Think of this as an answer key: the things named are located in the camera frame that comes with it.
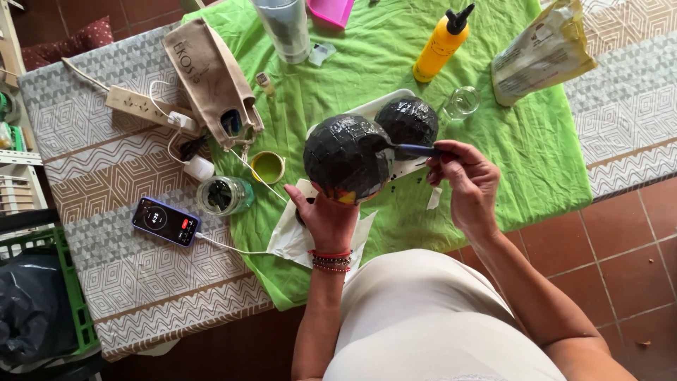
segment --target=open paint can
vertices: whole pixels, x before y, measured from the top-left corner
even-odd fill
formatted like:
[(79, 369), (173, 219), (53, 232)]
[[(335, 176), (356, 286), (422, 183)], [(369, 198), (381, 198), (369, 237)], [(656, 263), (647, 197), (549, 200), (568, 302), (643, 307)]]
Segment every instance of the open paint can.
[(275, 184), (280, 181), (284, 175), (284, 159), (271, 151), (261, 151), (257, 153), (252, 158), (250, 165), (261, 177), (259, 178), (259, 176), (252, 171), (252, 176), (254, 176), (258, 182)]
[(254, 190), (243, 178), (213, 176), (198, 187), (200, 209), (215, 216), (244, 212), (254, 203)]

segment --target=blue paintbrush handle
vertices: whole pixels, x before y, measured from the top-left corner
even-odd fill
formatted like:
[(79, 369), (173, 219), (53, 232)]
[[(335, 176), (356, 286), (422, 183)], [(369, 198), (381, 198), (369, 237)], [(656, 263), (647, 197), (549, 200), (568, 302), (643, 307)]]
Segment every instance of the blue paintbrush handle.
[(397, 149), (410, 155), (418, 155), (423, 157), (440, 157), (443, 152), (437, 148), (416, 146), (414, 144), (398, 144)]

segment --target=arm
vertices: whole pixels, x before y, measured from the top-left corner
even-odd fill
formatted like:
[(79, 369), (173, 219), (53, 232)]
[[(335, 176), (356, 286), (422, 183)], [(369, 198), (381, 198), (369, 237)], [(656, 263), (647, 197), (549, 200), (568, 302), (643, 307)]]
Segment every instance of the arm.
[(494, 205), (500, 172), (475, 147), (442, 140), (448, 153), (429, 159), (433, 186), (449, 180), (452, 220), (494, 277), (527, 335), (572, 380), (634, 380), (611, 357), (583, 311), (543, 277), (498, 230)]
[[(359, 214), (358, 206), (330, 201), (322, 194), (317, 195), (315, 203), (308, 204), (295, 187), (286, 185), (284, 189), (310, 230), (317, 253), (350, 252), (350, 240)], [(308, 303), (294, 345), (292, 380), (322, 379), (334, 357), (341, 328), (344, 280), (345, 273), (313, 268)]]

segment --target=smartphone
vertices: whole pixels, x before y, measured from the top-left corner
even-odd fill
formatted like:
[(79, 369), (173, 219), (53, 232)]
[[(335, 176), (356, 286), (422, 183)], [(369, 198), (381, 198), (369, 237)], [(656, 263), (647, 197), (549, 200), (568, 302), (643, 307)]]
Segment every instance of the smartphone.
[(160, 201), (142, 197), (131, 224), (137, 229), (188, 247), (200, 227), (200, 218), (183, 213)]

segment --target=power strip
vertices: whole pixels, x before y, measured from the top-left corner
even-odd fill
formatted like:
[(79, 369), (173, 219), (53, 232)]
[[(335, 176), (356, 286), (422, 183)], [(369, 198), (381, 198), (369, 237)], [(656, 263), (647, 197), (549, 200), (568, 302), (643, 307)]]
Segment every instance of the power strip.
[[(157, 99), (155, 99), (155, 103), (157, 103), (167, 114), (174, 111), (196, 120), (195, 115), (191, 110), (176, 106), (175, 104), (164, 103)], [(179, 129), (179, 126), (168, 122), (167, 117), (153, 105), (153, 102), (151, 102), (148, 96), (131, 90), (123, 89), (118, 86), (111, 86), (108, 96), (106, 97), (106, 106), (159, 125), (164, 125), (176, 130)], [(182, 128), (181, 133), (199, 137), (202, 135), (202, 127), (195, 125), (193, 129)]]

